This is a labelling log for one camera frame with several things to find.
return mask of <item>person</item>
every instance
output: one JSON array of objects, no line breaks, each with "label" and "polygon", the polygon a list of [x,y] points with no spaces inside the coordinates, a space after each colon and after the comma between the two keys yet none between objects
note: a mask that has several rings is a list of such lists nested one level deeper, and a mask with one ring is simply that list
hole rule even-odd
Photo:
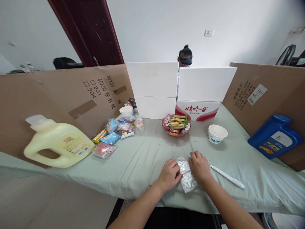
[{"label": "person", "polygon": [[188,48],[188,45],[184,46],[184,49],[180,50],[178,56],[179,67],[188,67],[192,64],[193,54]]},{"label": "person", "polygon": [[[190,167],[197,181],[203,186],[215,204],[228,228],[256,229],[260,224],[239,205],[213,178],[207,159],[198,151],[191,152]],[[165,193],[172,190],[181,180],[182,174],[175,160],[165,162],[158,180],[129,208],[121,213],[109,229],[142,229],[156,204]]]}]

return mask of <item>brown tape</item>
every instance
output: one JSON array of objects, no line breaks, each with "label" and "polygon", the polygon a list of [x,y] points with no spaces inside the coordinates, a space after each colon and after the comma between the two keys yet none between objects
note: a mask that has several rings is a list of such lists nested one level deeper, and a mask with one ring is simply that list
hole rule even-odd
[{"label": "brown tape", "polygon": [[87,111],[91,110],[92,108],[96,107],[97,104],[93,100],[89,100],[88,102],[85,102],[84,104],[80,105],[79,107],[71,110],[68,112],[68,114],[74,118],[77,119],[80,115],[85,114]]},{"label": "brown tape", "polygon": [[127,87],[126,86],[122,86],[122,87],[120,87],[119,89],[117,89],[117,93],[116,93],[116,95],[119,95],[119,94],[121,94],[122,92],[124,92],[124,91],[127,91]]}]

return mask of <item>blue plastic bottle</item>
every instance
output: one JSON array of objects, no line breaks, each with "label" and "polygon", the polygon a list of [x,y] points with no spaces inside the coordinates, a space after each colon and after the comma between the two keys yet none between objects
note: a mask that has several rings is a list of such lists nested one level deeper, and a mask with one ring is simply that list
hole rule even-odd
[{"label": "blue plastic bottle", "polygon": [[303,143],[303,137],[289,128],[291,123],[290,118],[275,114],[248,139],[248,143],[269,159],[278,157]]}]

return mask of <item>yellow plastic jug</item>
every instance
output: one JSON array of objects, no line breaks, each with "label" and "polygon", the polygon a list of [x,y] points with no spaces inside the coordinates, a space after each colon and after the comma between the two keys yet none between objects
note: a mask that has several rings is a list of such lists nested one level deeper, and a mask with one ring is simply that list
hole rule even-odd
[{"label": "yellow plastic jug", "polygon": [[[56,123],[37,114],[26,119],[37,133],[24,149],[24,155],[34,161],[57,168],[68,168],[88,156],[94,143],[78,128],[67,123]],[[51,159],[39,154],[50,149],[60,156]]]}]

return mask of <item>cardboard box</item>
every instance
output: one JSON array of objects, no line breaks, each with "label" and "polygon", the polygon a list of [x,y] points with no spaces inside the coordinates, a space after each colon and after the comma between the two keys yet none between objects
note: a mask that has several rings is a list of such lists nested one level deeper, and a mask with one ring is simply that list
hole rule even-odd
[{"label": "cardboard box", "polygon": [[168,113],[175,113],[176,98],[135,96],[134,99],[142,118],[163,119]]},{"label": "cardboard box", "polygon": [[176,114],[186,115],[188,120],[213,122],[220,102],[177,101]]},{"label": "cardboard box", "polygon": [[135,96],[177,97],[178,62],[126,63]]},{"label": "cardboard box", "polygon": [[236,72],[235,67],[181,67],[178,100],[221,102]]},{"label": "cardboard box", "polygon": [[[2,75],[0,96],[0,151],[46,168],[23,155],[36,133],[27,117],[41,114],[69,123],[91,138],[119,115],[132,89],[126,66],[116,65]],[[40,153],[58,157],[51,150]]]},{"label": "cardboard box", "polygon": [[[290,127],[305,138],[305,68],[235,63],[230,66],[237,67],[237,71],[223,105],[250,136],[272,115],[281,114],[291,118]],[[305,169],[304,152],[302,144],[278,158],[301,171]]]}]

